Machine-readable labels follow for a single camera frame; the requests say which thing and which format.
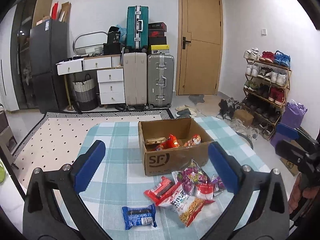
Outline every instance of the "checkered tablecloth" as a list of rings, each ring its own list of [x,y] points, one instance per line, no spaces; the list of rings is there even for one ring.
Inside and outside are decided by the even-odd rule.
[[[270,172],[249,145],[225,122],[215,117],[195,118],[195,120],[241,165],[250,165],[255,171]],[[79,155],[85,153],[95,140],[105,143],[106,155],[87,190],[80,193],[80,196],[93,217],[114,240],[198,240],[216,222],[233,197],[233,194],[224,191],[216,197],[215,203],[202,208],[188,228],[180,222],[177,213],[170,209],[157,208],[158,227],[141,226],[124,230],[122,207],[150,205],[152,202],[143,192],[157,185],[161,181],[161,176],[144,175],[137,122],[106,122],[92,127],[82,144]],[[210,161],[203,169],[209,176],[216,173]],[[173,181],[171,174],[165,176]],[[253,193],[238,228],[246,224],[258,193]],[[76,228],[63,204],[61,211],[68,225]]]

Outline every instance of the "purple gift bag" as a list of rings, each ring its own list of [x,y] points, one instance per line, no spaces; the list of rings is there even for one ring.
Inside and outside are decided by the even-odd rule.
[[[299,128],[302,123],[303,116],[307,110],[308,109],[306,109],[302,104],[297,104],[293,99],[291,99],[290,102],[288,102],[285,106],[285,111],[282,115],[280,123],[283,123],[291,128]],[[273,147],[276,147],[277,143],[281,140],[291,141],[287,136],[276,132],[270,143]]]

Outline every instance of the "beige suitcase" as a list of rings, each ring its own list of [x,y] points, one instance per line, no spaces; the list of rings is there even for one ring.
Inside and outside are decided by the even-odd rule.
[[[127,106],[147,104],[147,54],[123,55],[124,97]]]

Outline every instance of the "wooden door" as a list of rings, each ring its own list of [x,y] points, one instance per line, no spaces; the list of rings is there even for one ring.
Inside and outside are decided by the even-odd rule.
[[[178,94],[216,94],[222,48],[220,0],[181,0],[181,5]]]

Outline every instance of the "wooden shoe rack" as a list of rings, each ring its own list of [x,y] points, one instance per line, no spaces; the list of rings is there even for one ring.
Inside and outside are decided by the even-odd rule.
[[[246,59],[246,60],[247,60],[247,63],[253,62],[253,64],[254,63],[259,63],[259,64],[263,64],[263,65],[268,65],[268,66],[273,67],[273,69],[283,69],[283,70],[285,70],[287,72],[287,77],[288,77],[287,78],[287,83],[284,86],[279,86],[277,84],[271,83],[271,81],[267,81],[267,80],[265,80],[263,78],[260,78],[260,77],[252,77],[250,75],[245,74],[245,77],[246,77],[247,80],[251,81],[251,80],[253,80],[255,78],[255,79],[257,79],[257,82],[260,80],[262,83],[265,83],[265,84],[269,85],[270,87],[273,86],[273,87],[282,89],[284,91],[284,101],[283,101],[283,103],[281,105],[277,105],[276,103],[268,100],[267,98],[261,97],[261,96],[257,95],[255,92],[243,88],[243,91],[244,91],[244,94],[245,94],[245,99],[248,97],[248,95],[254,95],[255,97],[260,98],[261,100],[268,102],[269,104],[271,104],[272,106],[275,106],[276,108],[278,108],[280,110],[280,112],[281,112],[280,117],[278,118],[278,120],[275,123],[272,123],[270,120],[264,118],[262,116],[262,114],[258,114],[257,112],[252,113],[252,111],[250,110],[249,107],[247,107],[245,104],[241,103],[243,109],[249,111],[251,114],[253,114],[254,117],[258,117],[258,118],[264,120],[266,123],[271,124],[274,127],[274,130],[273,130],[273,132],[271,133],[270,136],[266,136],[264,134],[264,131],[262,132],[263,133],[263,137],[265,139],[269,140],[272,137],[272,135],[275,133],[276,125],[280,122],[280,120],[282,118],[282,114],[284,112],[285,105],[287,103],[287,96],[288,96],[288,93],[290,91],[290,77],[291,77],[291,74],[292,74],[292,70],[290,70],[287,67],[283,67],[283,66],[276,65],[276,64],[273,64],[273,63],[263,62],[263,61],[259,61],[259,60],[251,60],[251,59]]]

